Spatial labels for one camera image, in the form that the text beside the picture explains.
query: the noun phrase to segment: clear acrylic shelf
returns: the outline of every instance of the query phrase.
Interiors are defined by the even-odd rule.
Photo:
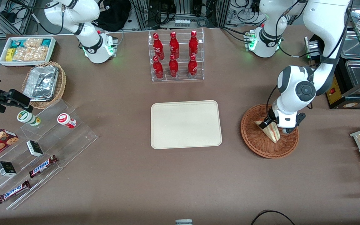
[[[188,62],[190,61],[190,56],[188,55],[188,42],[190,41],[191,31],[195,30],[197,32],[197,39],[198,39],[198,53],[196,54],[196,62],[197,66],[197,75],[196,78],[190,79],[188,77]],[[179,64],[179,75],[177,78],[173,78],[170,75],[169,70],[169,56],[170,56],[170,32],[172,30],[154,30],[149,31],[148,33],[148,49],[150,55],[150,64],[151,64],[151,77],[152,81],[193,81],[193,80],[204,80],[205,73],[204,73],[204,30],[203,29],[179,29],[174,30],[176,32],[177,40],[179,41],[180,46],[180,57],[177,59]],[[160,61],[163,66],[163,79],[158,80],[154,74],[153,68],[153,57],[155,55],[154,52],[154,39],[152,35],[154,33],[159,34],[159,39],[163,44],[163,52],[165,54],[165,58]]]
[[[67,113],[75,119],[76,127],[69,129],[58,124],[56,118],[61,113]],[[77,116],[74,108],[63,100],[47,107],[37,116],[41,118],[41,124],[37,127],[23,125],[16,131],[19,141],[0,154],[0,161],[11,162],[17,172],[13,177],[3,177],[0,174],[0,195],[21,185],[25,180],[29,180],[31,186],[30,189],[20,192],[1,204],[6,209],[14,209],[19,206],[98,138],[91,128]],[[30,154],[26,145],[29,140],[40,144],[44,152],[42,157]],[[55,155],[59,161],[34,178],[30,178],[29,171],[52,155]]]

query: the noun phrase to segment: small bottle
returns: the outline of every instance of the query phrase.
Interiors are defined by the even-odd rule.
[[[179,64],[174,54],[170,55],[169,68],[171,77],[176,78],[179,75]]]
[[[197,77],[197,66],[198,64],[195,61],[195,55],[193,54],[188,62],[188,78],[194,79]]]
[[[154,64],[152,66],[154,68],[155,77],[158,80],[162,80],[163,79],[162,64],[159,62],[159,58],[157,56],[154,56],[152,59],[154,60]]]
[[[159,57],[160,60],[163,60],[165,58],[165,54],[163,53],[163,44],[159,40],[159,34],[154,33],[154,52],[155,55]]]
[[[191,57],[192,55],[196,55],[198,53],[198,40],[197,40],[197,32],[191,31],[190,42],[188,43],[188,54]]]
[[[70,118],[67,113],[61,113],[56,120],[59,124],[65,125],[70,129],[73,129],[77,125],[76,120]]]
[[[176,32],[170,32],[170,54],[174,54],[176,59],[180,57],[179,41],[176,38]]]
[[[35,127],[41,123],[40,117],[36,117],[32,113],[23,110],[17,115],[17,120],[22,123],[30,124],[30,126]]]

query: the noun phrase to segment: red bottle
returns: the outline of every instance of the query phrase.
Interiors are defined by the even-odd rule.
[[[177,63],[174,54],[170,55],[169,68],[170,68],[170,75],[173,78],[176,78],[179,74],[179,64]]]
[[[157,56],[153,57],[154,64],[152,65],[154,68],[154,73],[156,79],[162,80],[163,79],[163,67],[162,64],[159,62],[159,58]]]
[[[154,33],[154,52],[155,55],[159,57],[160,60],[163,60],[165,58],[165,54],[163,53],[163,44],[159,40],[159,34]]]
[[[191,31],[191,38],[190,42],[188,43],[188,54],[190,57],[194,54],[196,55],[198,53],[198,40],[197,40],[197,32]]]
[[[170,54],[174,54],[174,56],[177,58],[180,57],[180,49],[179,49],[179,41],[176,38],[176,32],[170,32]]]
[[[194,79],[197,77],[197,66],[198,64],[195,61],[195,55],[193,54],[188,62],[188,78]]]

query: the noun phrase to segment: aluminum foil container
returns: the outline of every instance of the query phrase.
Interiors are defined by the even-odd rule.
[[[54,66],[35,67],[30,71],[23,94],[30,101],[51,101],[54,98],[59,69]]]

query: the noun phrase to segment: black bag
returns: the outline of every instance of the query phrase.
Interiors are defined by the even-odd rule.
[[[124,27],[131,10],[129,0],[100,0],[100,16],[92,24],[113,32]]]

